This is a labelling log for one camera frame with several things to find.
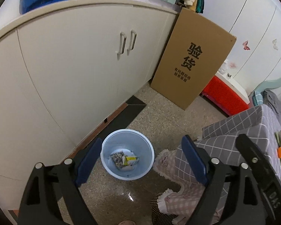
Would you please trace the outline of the yellow cardboard box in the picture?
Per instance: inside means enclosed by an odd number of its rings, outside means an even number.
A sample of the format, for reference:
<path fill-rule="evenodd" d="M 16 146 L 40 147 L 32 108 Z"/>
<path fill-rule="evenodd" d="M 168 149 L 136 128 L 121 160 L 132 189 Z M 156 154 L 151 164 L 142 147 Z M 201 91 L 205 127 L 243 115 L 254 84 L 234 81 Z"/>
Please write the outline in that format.
<path fill-rule="evenodd" d="M 139 161 L 139 157 L 131 155 L 124 155 L 122 157 L 122 162 L 124 166 L 134 166 Z"/>

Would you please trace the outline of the blue plastic trash bin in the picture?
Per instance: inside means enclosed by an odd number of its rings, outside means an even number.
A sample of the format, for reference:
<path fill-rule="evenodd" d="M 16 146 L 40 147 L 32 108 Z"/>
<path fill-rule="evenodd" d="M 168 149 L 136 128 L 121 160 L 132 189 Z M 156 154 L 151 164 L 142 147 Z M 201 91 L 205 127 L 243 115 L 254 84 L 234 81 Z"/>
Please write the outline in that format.
<path fill-rule="evenodd" d="M 117 169 L 111 159 L 116 152 L 137 156 L 139 161 L 134 166 Z M 110 133 L 102 143 L 100 159 L 105 170 L 113 177 L 132 181 L 144 177 L 153 167 L 154 148 L 149 139 L 136 130 L 122 129 Z"/>

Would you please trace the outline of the grey checked tablecloth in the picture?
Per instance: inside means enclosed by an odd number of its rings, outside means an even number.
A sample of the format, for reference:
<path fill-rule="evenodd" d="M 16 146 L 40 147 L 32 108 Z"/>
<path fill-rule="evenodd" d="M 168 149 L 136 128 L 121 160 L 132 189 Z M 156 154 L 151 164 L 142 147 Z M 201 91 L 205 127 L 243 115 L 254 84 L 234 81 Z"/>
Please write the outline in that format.
<path fill-rule="evenodd" d="M 264 154 L 281 179 L 281 161 L 278 158 L 278 143 L 275 132 L 281 125 L 267 105 L 260 105 L 203 128 L 201 140 L 194 144 L 205 149 L 212 158 L 227 165 L 238 166 L 244 158 L 235 147 L 238 135 L 247 135 Z"/>

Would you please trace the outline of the pink checked under cloth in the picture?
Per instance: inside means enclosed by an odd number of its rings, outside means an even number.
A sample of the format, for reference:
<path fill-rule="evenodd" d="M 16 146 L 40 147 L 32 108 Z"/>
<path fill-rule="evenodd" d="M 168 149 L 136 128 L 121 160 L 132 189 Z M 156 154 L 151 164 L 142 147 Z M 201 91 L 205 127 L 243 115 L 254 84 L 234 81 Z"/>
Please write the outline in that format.
<path fill-rule="evenodd" d="M 168 188 L 152 201 L 154 224 L 186 224 L 200 201 L 205 186 L 199 183 L 179 147 L 164 149 L 155 158 L 153 170 L 161 177 L 179 185 L 174 191 Z"/>

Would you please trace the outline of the grey folded blanket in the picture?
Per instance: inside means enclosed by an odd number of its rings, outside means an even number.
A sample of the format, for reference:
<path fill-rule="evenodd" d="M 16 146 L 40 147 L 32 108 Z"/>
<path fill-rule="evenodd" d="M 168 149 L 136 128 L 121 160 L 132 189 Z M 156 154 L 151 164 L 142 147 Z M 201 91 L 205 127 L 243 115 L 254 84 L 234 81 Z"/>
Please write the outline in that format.
<path fill-rule="evenodd" d="M 263 103 L 271 108 L 281 125 L 281 102 L 277 95 L 269 89 L 262 91 L 261 95 L 263 98 Z"/>

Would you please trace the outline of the beige low cabinet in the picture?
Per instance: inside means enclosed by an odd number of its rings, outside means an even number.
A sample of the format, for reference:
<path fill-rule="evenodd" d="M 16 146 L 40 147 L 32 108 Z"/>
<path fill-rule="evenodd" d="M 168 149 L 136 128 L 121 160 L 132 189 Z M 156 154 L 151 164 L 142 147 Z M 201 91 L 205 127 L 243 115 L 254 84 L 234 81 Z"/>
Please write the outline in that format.
<path fill-rule="evenodd" d="M 0 30 L 0 208 L 16 210 L 37 162 L 55 165 L 153 75 L 177 12 L 68 0 Z"/>

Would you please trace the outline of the tall brown cardboard box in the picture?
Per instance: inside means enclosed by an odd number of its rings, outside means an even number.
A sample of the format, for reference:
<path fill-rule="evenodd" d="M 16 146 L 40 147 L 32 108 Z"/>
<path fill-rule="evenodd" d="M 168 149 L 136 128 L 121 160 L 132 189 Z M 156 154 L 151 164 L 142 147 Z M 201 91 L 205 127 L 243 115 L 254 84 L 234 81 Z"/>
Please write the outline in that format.
<path fill-rule="evenodd" d="M 205 17 L 183 8 L 151 87 L 185 110 L 224 63 L 237 38 Z"/>

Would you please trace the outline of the teal bunk bed frame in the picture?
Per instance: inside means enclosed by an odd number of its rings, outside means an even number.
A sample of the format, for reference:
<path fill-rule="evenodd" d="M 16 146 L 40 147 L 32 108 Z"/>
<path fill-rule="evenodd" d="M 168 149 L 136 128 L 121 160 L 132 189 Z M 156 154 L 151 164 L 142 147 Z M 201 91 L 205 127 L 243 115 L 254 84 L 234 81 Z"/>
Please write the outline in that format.
<path fill-rule="evenodd" d="M 276 89 L 279 87 L 281 87 L 281 78 L 277 80 L 263 81 L 249 94 L 249 98 L 253 96 L 254 91 L 262 92 L 266 89 Z"/>

